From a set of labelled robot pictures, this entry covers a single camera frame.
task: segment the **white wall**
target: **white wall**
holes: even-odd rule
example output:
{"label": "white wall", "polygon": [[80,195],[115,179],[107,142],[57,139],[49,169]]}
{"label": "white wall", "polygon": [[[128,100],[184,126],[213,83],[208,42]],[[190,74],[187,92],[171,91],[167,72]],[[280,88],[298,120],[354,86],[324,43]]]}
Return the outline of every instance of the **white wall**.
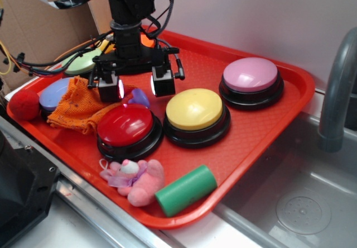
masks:
{"label": "white wall", "polygon": [[[155,5],[158,16],[168,0]],[[337,48],[355,26],[357,0],[175,0],[167,29],[299,66],[325,89]]]}

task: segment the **sink drain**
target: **sink drain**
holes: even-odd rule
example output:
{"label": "sink drain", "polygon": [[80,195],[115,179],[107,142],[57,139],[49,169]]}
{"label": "sink drain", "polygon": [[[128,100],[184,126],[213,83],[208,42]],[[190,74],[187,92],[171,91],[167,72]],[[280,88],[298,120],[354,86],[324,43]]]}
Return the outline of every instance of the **sink drain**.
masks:
{"label": "sink drain", "polygon": [[287,229],[303,235],[324,230],[331,220],[331,210],[324,199],[310,190],[284,195],[277,204],[277,216]]}

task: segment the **red button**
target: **red button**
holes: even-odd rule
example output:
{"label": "red button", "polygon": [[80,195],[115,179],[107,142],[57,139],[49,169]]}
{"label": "red button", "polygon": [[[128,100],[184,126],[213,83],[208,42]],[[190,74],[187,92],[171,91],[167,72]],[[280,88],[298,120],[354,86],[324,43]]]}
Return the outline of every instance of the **red button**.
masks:
{"label": "red button", "polygon": [[143,139],[151,130],[151,111],[141,104],[113,108],[98,123],[98,135],[107,145],[128,146]]}

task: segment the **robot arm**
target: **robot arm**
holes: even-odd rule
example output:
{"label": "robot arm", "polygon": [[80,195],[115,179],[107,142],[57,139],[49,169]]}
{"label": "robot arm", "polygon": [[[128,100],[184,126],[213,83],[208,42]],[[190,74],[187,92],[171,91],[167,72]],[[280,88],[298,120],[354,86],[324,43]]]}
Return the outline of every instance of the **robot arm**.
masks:
{"label": "robot arm", "polygon": [[[89,0],[59,0],[47,4],[59,8],[73,8]],[[152,73],[152,87],[156,96],[175,94],[175,78],[183,80],[184,70],[177,54],[178,48],[171,47],[166,42],[158,39],[159,34],[165,29],[170,18],[173,0],[170,0],[166,21],[161,27],[160,23],[151,16],[155,11],[154,0],[108,0],[113,20],[110,27],[113,31],[115,49],[107,54],[101,54],[93,59],[95,68],[92,72],[89,88],[98,87],[99,94],[104,102],[120,101],[119,76],[141,73]],[[143,19],[149,19],[157,27],[153,32],[146,32],[142,26]],[[141,33],[144,32],[150,39],[155,40],[155,47],[146,47],[141,43]],[[159,42],[164,42],[167,47],[162,47]],[[174,54],[178,66],[178,73],[171,70],[168,58]]]}

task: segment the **orange mesh bag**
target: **orange mesh bag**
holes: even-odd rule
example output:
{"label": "orange mesh bag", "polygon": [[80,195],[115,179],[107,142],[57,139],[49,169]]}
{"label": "orange mesh bag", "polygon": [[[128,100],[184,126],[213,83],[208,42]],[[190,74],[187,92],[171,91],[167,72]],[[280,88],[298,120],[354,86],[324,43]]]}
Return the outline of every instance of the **orange mesh bag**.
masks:
{"label": "orange mesh bag", "polygon": [[[69,81],[66,94],[47,118],[52,127],[73,129],[85,135],[96,133],[100,119],[131,98],[130,95],[118,103],[102,102],[98,89],[88,89],[87,86],[88,80],[81,77],[74,77]],[[127,94],[134,88],[136,87],[130,85],[124,87]]]}

